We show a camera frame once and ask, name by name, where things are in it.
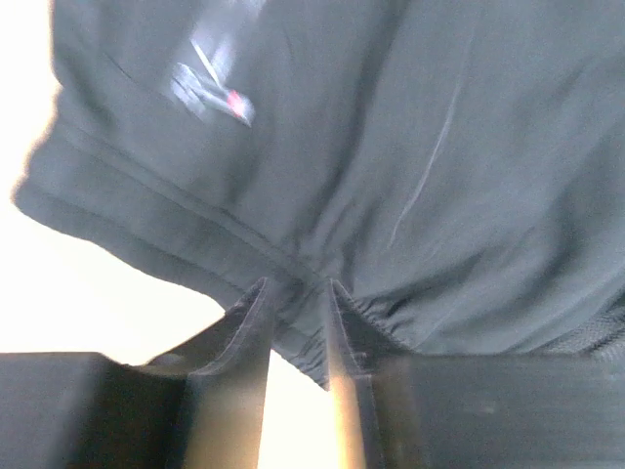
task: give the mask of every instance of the logo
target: logo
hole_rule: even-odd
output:
[[[250,100],[229,89],[219,78],[215,68],[201,48],[191,40],[191,45],[205,71],[199,71],[180,62],[174,65],[171,90],[189,111],[202,118],[208,108],[224,112],[248,127],[254,120],[254,106]]]

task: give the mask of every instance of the seam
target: seam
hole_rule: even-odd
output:
[[[248,227],[246,224],[242,223],[241,221],[239,221],[236,217],[234,217],[231,213],[229,213],[227,210],[215,206],[215,205],[211,205],[206,203],[205,201],[195,197],[194,195],[192,195],[191,193],[185,191],[184,189],[180,188],[179,186],[177,186],[176,184],[172,183],[171,181],[168,181],[166,179],[163,179],[162,177],[160,177],[158,174],[154,173],[151,169],[146,168],[145,166],[143,166],[141,163],[139,163],[137,160],[131,158],[128,156],[128,154],[111,145],[109,142],[106,142],[103,139],[100,139],[98,137],[94,137],[93,135],[89,134],[88,132],[85,132],[83,129],[74,126],[73,124],[71,124],[69,121],[67,121],[64,117],[59,116],[59,123],[61,124],[61,129],[63,128],[63,126],[67,126],[69,127],[70,130],[73,131],[77,131],[80,134],[83,134],[85,137],[87,137],[88,139],[91,139],[95,142],[97,142],[100,145],[103,145],[104,147],[106,147],[106,149],[114,152],[115,154],[117,154],[118,156],[121,156],[122,158],[124,158],[125,160],[131,162],[132,164],[135,164],[137,166],[139,166],[143,171],[147,172],[148,175],[150,176],[150,178],[157,180],[159,182],[162,182],[164,184],[170,185],[172,187],[174,187],[177,191],[180,191],[185,197],[187,197],[189,200],[192,200],[194,203],[200,204],[200,205],[204,205],[206,207],[208,207],[211,210],[215,210],[217,212],[220,212],[222,215],[225,215],[227,217],[229,217],[234,223],[236,223],[241,229],[243,229],[245,232],[247,232],[248,234],[252,235],[252,236],[256,236],[259,237],[263,242],[265,242],[271,249],[274,249],[276,252],[278,252],[279,254],[281,254],[282,256],[284,256],[285,259],[295,263],[299,268],[303,269],[304,271],[306,271],[309,275],[311,275],[312,277],[314,277],[317,280],[317,283],[323,281],[323,276],[321,276],[319,273],[317,273],[316,271],[314,271],[313,269],[311,269],[310,267],[308,267],[307,265],[303,264],[299,259],[291,256],[288,253],[285,253],[284,251],[282,251],[280,248],[276,247],[272,242],[270,242],[268,239],[266,239],[262,234],[252,230],[250,227]],[[273,260],[272,257],[269,256],[269,254],[266,254],[265,252],[263,252],[262,250],[258,249],[256,246],[252,245],[249,241],[241,238],[239,235],[237,235],[236,233],[233,233],[232,230],[229,230],[227,227],[225,227],[224,225],[222,225],[221,223],[219,223],[218,221],[216,221],[215,219],[213,219],[212,217],[206,216],[202,213],[198,213],[196,210],[193,210],[190,207],[184,207],[179,201],[172,199],[171,197],[165,195],[164,193],[155,190],[154,188],[146,185],[145,183],[139,181],[136,177],[134,177],[132,174],[124,171],[121,168],[118,168],[116,166],[114,166],[113,164],[111,164],[110,162],[106,161],[105,159],[103,159],[102,157],[100,157],[99,155],[97,155],[96,153],[93,153],[87,149],[82,149],[81,147],[78,147],[77,145],[75,145],[74,143],[70,142],[67,138],[65,138],[63,135],[60,135],[60,137],[62,137],[63,141],[66,142],[68,145],[70,145],[71,147],[73,147],[74,149],[77,149],[78,151],[88,154],[89,156],[95,158],[97,161],[101,162],[102,164],[105,164],[106,166],[108,166],[109,168],[111,168],[114,171],[117,171],[119,173],[124,174],[125,176],[129,177],[130,179],[132,179],[133,181],[135,181],[137,184],[141,185],[142,187],[148,189],[149,191],[156,193],[160,196],[162,196],[163,198],[169,200],[172,203],[175,203],[176,205],[178,205],[180,208],[182,208],[183,210],[189,211],[191,213],[193,213],[194,215],[204,219],[204,220],[209,220],[212,223],[215,223],[216,225],[218,225],[219,227],[221,227],[222,229],[224,229],[225,231],[227,231],[230,235],[236,237],[238,240],[240,240],[242,243],[244,243],[246,246],[252,248],[255,252],[257,252],[261,257],[263,257],[264,259],[266,259],[267,261],[269,261],[269,263],[274,266],[277,267],[285,272],[287,272],[289,275],[292,275],[293,277],[301,280],[303,283],[309,283],[306,281],[305,278],[302,278],[302,276],[297,275],[297,273],[292,272],[292,269],[288,269],[287,267],[282,267],[280,266],[275,260]]]
[[[168,256],[175,257],[176,259],[179,259],[179,260],[181,260],[181,261],[183,261],[183,262],[185,262],[185,263],[187,263],[187,264],[189,264],[189,265],[191,265],[193,267],[196,267],[196,268],[200,269],[202,272],[206,273],[208,276],[210,276],[210,277],[212,277],[212,278],[214,278],[214,279],[216,279],[216,280],[218,280],[218,281],[220,281],[222,283],[225,283],[227,286],[229,286],[230,288],[234,289],[239,294],[244,294],[245,291],[246,291],[244,288],[242,288],[242,287],[240,287],[240,286],[230,282],[229,280],[223,278],[222,276],[220,276],[219,274],[215,273],[214,271],[211,271],[210,269],[205,268],[204,266],[200,266],[199,264],[196,264],[194,262],[188,261],[187,259],[183,259],[182,257],[177,256],[176,254],[172,254],[171,252],[168,252],[168,251],[166,251],[166,250],[164,250],[164,249],[162,249],[162,248],[152,244],[151,242],[147,241],[146,239],[143,239],[142,237],[139,237],[136,234],[129,232],[123,226],[121,226],[118,223],[116,223],[115,221],[107,218],[106,216],[101,215],[99,213],[95,213],[95,212],[93,212],[91,210],[88,210],[88,209],[86,209],[84,207],[81,207],[80,205],[77,205],[77,204],[75,204],[73,202],[70,202],[68,200],[65,200],[63,198],[57,197],[57,196],[47,192],[46,190],[40,188],[37,184],[34,184],[32,181],[27,181],[25,183],[25,185],[22,185],[22,186],[24,188],[26,188],[26,189],[28,189],[28,186],[34,186],[39,192],[42,192],[42,193],[46,194],[46,196],[50,197],[52,200],[56,200],[56,201],[59,201],[61,203],[66,204],[66,205],[70,205],[70,206],[72,206],[74,208],[77,208],[77,209],[81,210],[83,213],[85,213],[85,214],[87,214],[87,215],[89,215],[91,217],[95,217],[95,218],[99,218],[101,220],[104,220],[108,224],[113,225],[114,227],[118,228],[121,232],[131,236],[134,240],[149,246],[151,249],[154,249],[154,250],[156,250],[158,252],[161,252],[163,254],[166,254]],[[302,336],[307,337],[307,338],[310,339],[310,337],[309,337],[309,335],[307,333],[305,333],[304,331],[298,329],[294,325],[291,325],[290,323],[286,322],[284,319],[282,319],[280,317],[276,317],[275,319],[276,319],[277,322],[280,323],[280,325],[283,325],[285,328],[296,332],[298,335],[302,335]]]
[[[354,355],[354,350],[352,349],[352,344],[350,344],[350,338],[348,337],[348,333],[345,330],[345,325],[343,324],[343,315],[341,312],[341,309],[339,308],[339,303],[336,300],[336,292],[334,291],[334,281],[332,280],[333,283],[333,287],[332,287],[332,309],[334,310],[332,313],[333,317],[335,319],[338,319],[338,326],[340,327],[340,331],[343,334],[343,339],[345,339],[345,345],[347,346],[348,352],[350,353],[350,358],[352,359],[352,365],[355,367],[355,372],[360,373],[362,371],[362,369],[360,368],[360,365],[358,364],[358,361]],[[341,355],[341,346],[338,344],[337,341],[337,347],[338,350],[336,351],[336,353],[340,356]]]
[[[123,68],[122,68],[122,67],[121,67],[121,66],[120,66],[120,65],[119,65],[119,64],[118,64],[118,63],[117,63],[117,62],[116,62],[116,61],[115,61],[115,60],[114,60],[114,59],[113,59],[110,55],[108,55],[108,54],[104,54],[104,56],[105,56],[105,57],[106,57],[106,58],[110,61],[110,63],[111,63],[111,64],[112,64],[112,65],[113,65],[113,66],[114,66],[114,67],[115,67],[115,68],[116,68],[116,69],[117,69],[120,73],[122,73],[122,74],[123,74],[123,75],[124,75],[124,76],[125,76],[125,77],[126,77],[126,78],[127,78],[127,79],[131,82],[131,83],[132,83],[132,84],[133,84],[133,86],[134,86],[135,88],[137,88],[138,90],[140,90],[140,91],[141,91],[141,93],[143,93],[143,94],[147,95],[147,96],[148,96],[148,97],[150,97],[151,99],[155,99],[155,98],[162,98],[162,97],[161,97],[158,93],[155,93],[155,92],[154,92],[151,88],[148,88],[148,87],[146,87],[146,86],[142,85],[141,83],[139,83],[137,80],[135,80],[135,78],[133,78],[130,74],[128,74],[128,72],[126,72],[126,70],[124,70],[124,69],[123,69]],[[70,125],[70,126],[72,126],[72,127],[73,127],[73,125],[72,125],[71,123],[69,123],[68,121],[65,121],[65,122],[67,123],[67,125]],[[277,247],[277,246],[275,246],[273,243],[269,242],[269,240],[268,240],[268,239],[266,239],[266,238],[265,238],[262,234],[260,234],[260,233],[256,232],[255,230],[251,229],[250,227],[248,227],[245,223],[243,223],[243,222],[241,222],[240,220],[238,220],[236,217],[234,217],[234,216],[233,216],[231,213],[229,213],[227,210],[224,210],[224,209],[223,209],[223,208],[221,208],[221,207],[216,207],[216,206],[214,206],[214,205],[210,205],[210,204],[206,203],[205,201],[198,199],[197,197],[195,197],[195,196],[194,196],[194,195],[192,195],[191,193],[187,192],[185,189],[183,189],[183,188],[181,188],[181,187],[177,186],[175,183],[173,183],[173,182],[171,182],[171,181],[167,181],[167,180],[163,179],[162,177],[160,177],[160,176],[158,176],[157,174],[155,174],[155,173],[154,173],[151,169],[149,169],[149,168],[145,167],[144,165],[142,165],[139,161],[137,161],[137,160],[135,160],[135,159],[131,158],[131,157],[128,155],[127,151],[122,150],[122,149],[119,149],[119,148],[115,147],[114,145],[112,145],[111,143],[106,142],[105,140],[103,140],[103,139],[101,139],[101,138],[99,138],[99,137],[93,136],[93,135],[91,135],[91,134],[89,134],[89,133],[85,132],[85,131],[84,131],[84,130],[82,130],[82,129],[79,129],[79,128],[76,128],[76,129],[77,129],[77,130],[79,130],[81,133],[85,134],[87,137],[89,137],[89,138],[91,138],[91,139],[93,139],[93,140],[95,140],[95,141],[97,141],[97,142],[99,142],[99,143],[101,143],[101,144],[103,144],[103,145],[107,146],[108,148],[112,149],[113,151],[115,151],[115,152],[116,152],[117,154],[119,154],[120,156],[122,156],[122,157],[124,157],[124,158],[128,159],[129,161],[133,162],[134,164],[137,164],[137,165],[138,165],[138,166],[140,166],[142,169],[144,169],[145,171],[147,171],[148,173],[150,173],[150,174],[151,174],[153,177],[155,177],[156,179],[161,180],[161,181],[163,181],[163,182],[165,182],[165,183],[167,183],[167,184],[172,185],[172,186],[173,186],[173,187],[175,187],[177,190],[179,190],[179,191],[183,192],[185,195],[187,195],[189,198],[191,198],[192,200],[196,201],[197,203],[200,203],[200,204],[203,204],[203,205],[209,206],[209,207],[211,207],[211,208],[213,208],[213,209],[215,209],[215,210],[218,210],[218,211],[220,211],[220,212],[222,212],[222,213],[224,213],[224,214],[228,215],[228,216],[229,216],[229,217],[231,217],[231,218],[232,218],[232,220],[233,220],[233,221],[235,221],[235,223],[237,223],[237,224],[238,224],[238,225],[239,225],[239,226],[240,226],[243,230],[245,230],[246,232],[248,232],[248,233],[249,233],[249,234],[251,234],[251,235],[255,235],[255,236],[260,237],[260,238],[261,238],[264,242],[266,242],[267,244],[269,244],[269,245],[271,246],[271,248],[272,248],[272,249],[275,249],[277,252],[279,252],[279,253],[280,253],[281,255],[283,255],[285,258],[287,258],[287,259],[289,259],[289,260],[293,261],[294,263],[296,263],[299,267],[301,267],[302,269],[304,269],[305,271],[307,271],[310,275],[312,275],[313,277],[316,277],[316,279],[317,279],[317,280],[323,279],[323,276],[322,276],[322,275],[320,275],[317,271],[315,271],[314,269],[310,268],[308,265],[304,264],[301,260],[299,260],[299,259],[297,259],[297,258],[295,258],[295,257],[291,256],[289,253],[282,251],[279,247]],[[100,159],[97,155],[92,154],[92,156],[93,156],[93,157],[95,157],[95,158],[97,158],[97,159]],[[131,177],[131,178],[132,178],[132,176],[131,176],[130,174],[126,173],[125,171],[121,171],[121,172],[123,172],[124,174],[126,174],[127,176],[129,176],[129,177]],[[160,192],[158,192],[158,191],[155,191],[155,190],[153,190],[152,188],[149,188],[149,189],[151,189],[153,192],[159,193],[159,194],[160,194],[160,195],[162,195],[163,197],[165,197],[165,198],[167,198],[167,199],[171,200],[171,199],[170,199],[169,197],[167,197],[166,195],[164,195],[164,194],[162,194],[162,193],[160,193]]]
[[[236,357],[237,352],[247,338],[247,332],[250,330],[251,324],[257,321],[259,314],[263,310],[265,299],[267,298],[267,281],[264,280],[261,292],[258,294],[254,303],[248,310],[247,316],[234,333],[234,337],[226,345],[226,348],[212,362],[205,367],[198,369],[193,374],[209,374],[215,375],[222,371]]]
[[[304,347],[302,347],[302,353],[301,353],[302,356],[309,354],[313,347],[318,347],[322,344],[322,340],[319,339],[319,335],[321,335],[322,330],[323,330],[323,327],[320,327],[311,334],[311,337],[309,338],[309,340],[307,340],[306,343],[304,344]]]
[[[369,395],[371,406],[373,407],[372,411],[373,411],[373,425],[375,426],[375,436],[378,439],[378,444],[379,444],[378,448],[380,449],[378,456],[382,460],[383,467],[387,467],[387,457],[384,454],[384,451],[382,450],[382,444],[380,443],[380,439],[382,438],[382,431],[380,429],[380,418],[378,417],[378,406],[377,406],[376,399],[375,399],[375,392],[373,391],[373,375],[367,374],[366,379],[368,381],[367,382],[367,394]]]

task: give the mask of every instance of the black plastic part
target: black plastic part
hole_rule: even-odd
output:
[[[338,283],[330,298],[350,469],[625,467],[623,361],[417,356],[362,320]]]
[[[374,387],[389,468],[625,467],[622,363],[409,357]]]
[[[0,467],[257,467],[270,296],[260,280],[213,326],[144,366],[0,354]]]

